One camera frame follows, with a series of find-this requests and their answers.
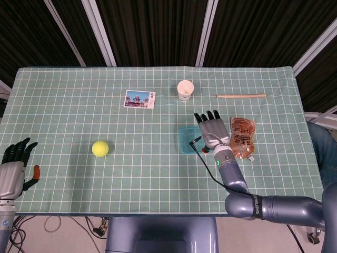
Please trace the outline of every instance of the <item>robotic arm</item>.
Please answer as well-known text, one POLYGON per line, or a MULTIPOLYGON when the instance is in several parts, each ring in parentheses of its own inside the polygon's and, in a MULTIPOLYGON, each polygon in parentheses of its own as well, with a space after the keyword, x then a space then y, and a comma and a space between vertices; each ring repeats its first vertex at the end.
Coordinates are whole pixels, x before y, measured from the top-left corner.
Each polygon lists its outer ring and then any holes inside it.
POLYGON ((325 229, 322 252, 337 252, 337 182, 323 193, 323 204, 299 196, 258 196, 250 194, 232 149, 228 146, 229 134, 217 111, 214 116, 194 114, 205 144, 213 149, 221 179, 230 193, 226 198, 227 212, 237 218, 260 218, 276 223, 309 226, 325 229))
POLYGON ((26 147, 30 138, 9 146, 0 165, 0 253, 4 253, 11 233, 16 207, 14 200, 22 191, 39 181, 39 166, 34 167, 33 178, 25 182, 25 170, 29 156, 37 142, 26 147))

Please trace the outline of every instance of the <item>black curtain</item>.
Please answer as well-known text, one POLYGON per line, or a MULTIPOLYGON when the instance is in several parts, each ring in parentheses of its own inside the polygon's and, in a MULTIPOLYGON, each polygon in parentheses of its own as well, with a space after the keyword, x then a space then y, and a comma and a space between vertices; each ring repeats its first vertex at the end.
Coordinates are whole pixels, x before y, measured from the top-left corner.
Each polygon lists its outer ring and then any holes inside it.
POLYGON ((13 86, 20 67, 79 66, 43 0, 0 1, 0 80, 13 86))
POLYGON ((337 105, 337 37, 296 77, 303 108, 325 112, 337 105))
POLYGON ((70 37, 87 66, 106 66, 81 0, 53 0, 70 37))
POLYGON ((118 66, 195 66, 207 0, 97 0, 118 66))
POLYGON ((336 0, 219 1, 204 66, 293 66, 336 17, 336 0))

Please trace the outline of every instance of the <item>robot finger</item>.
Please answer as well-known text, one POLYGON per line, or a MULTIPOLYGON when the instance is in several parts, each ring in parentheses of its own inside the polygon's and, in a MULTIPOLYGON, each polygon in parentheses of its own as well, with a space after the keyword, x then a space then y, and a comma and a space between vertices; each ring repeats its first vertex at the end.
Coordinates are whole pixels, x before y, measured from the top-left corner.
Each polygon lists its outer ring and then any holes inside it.
POLYGON ((28 137, 25 140, 23 140, 21 142, 21 144, 19 145, 17 151, 16 151, 16 156, 15 156, 15 161, 21 161, 21 157, 23 155, 23 152, 25 151, 26 145, 27 143, 29 143, 31 139, 28 137))
POLYGON ((201 118, 202 118, 203 121, 207 121, 208 120, 208 118, 206 117, 205 114, 201 114, 200 116, 201 116, 201 118))
POLYGON ((15 156, 16 156, 16 152, 20 146, 21 142, 18 142, 17 144, 15 144, 12 149, 11 149, 11 153, 9 154, 8 160, 7 162, 14 162, 15 161, 15 156))
POLYGON ((33 148, 35 148, 37 146, 37 142, 34 142, 32 144, 30 144, 25 152, 23 152, 23 155, 21 157, 21 161, 23 161, 23 167, 27 166, 28 160, 29 160, 29 156, 31 155, 31 151, 33 150, 33 148))
POLYGON ((9 155, 11 154, 12 147, 14 147, 14 144, 10 145, 4 153, 4 156, 2 157, 2 162, 1 164, 4 164, 8 161, 9 155))
POLYGON ((217 110, 214 110, 213 112, 214 112, 215 118, 216 118, 216 119, 220 119, 220 115, 219 115, 219 113, 217 112, 217 110))
POLYGON ((214 117, 211 111, 207 111, 207 115, 209 116, 210 120, 214 120, 214 117))
POLYGON ((202 122, 202 119, 200 118, 199 114, 194 113, 195 119, 198 122, 198 125, 202 122))

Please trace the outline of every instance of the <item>floor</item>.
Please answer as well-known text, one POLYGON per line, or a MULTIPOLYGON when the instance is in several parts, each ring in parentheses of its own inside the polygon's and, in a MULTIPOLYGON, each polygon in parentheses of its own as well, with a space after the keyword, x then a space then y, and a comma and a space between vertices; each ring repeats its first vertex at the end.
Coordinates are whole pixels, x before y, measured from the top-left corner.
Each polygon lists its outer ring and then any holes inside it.
MULTIPOLYGON (((23 244, 26 253, 30 252, 72 252, 97 253, 88 234, 72 219, 62 217, 59 230, 48 233, 44 230, 44 222, 47 216, 38 216, 24 223, 23 228, 27 237, 23 244)), ((75 219, 87 228, 84 217, 75 219)), ((100 224, 100 218, 91 217, 96 227, 100 224)), ((57 217, 48 220, 46 228, 56 229, 59 224, 57 217)), ((263 220, 245 221, 235 218, 218 218, 217 228, 219 236, 220 253, 227 252, 300 252, 298 246, 286 225, 274 224, 263 220)), ((324 233, 320 235, 321 242, 318 245, 310 244, 306 239, 306 227, 295 226, 295 233, 306 253, 320 253, 324 233)), ((106 240, 94 238, 100 253, 104 253, 106 240)))

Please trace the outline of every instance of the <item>tennis ball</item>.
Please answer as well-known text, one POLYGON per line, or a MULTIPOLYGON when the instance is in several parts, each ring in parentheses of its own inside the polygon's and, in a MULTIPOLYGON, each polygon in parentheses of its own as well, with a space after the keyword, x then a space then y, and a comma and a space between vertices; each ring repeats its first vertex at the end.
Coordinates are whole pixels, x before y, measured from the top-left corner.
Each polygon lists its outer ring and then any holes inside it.
POLYGON ((104 157, 109 152, 109 146, 105 141, 96 141, 92 146, 93 154, 97 157, 104 157))

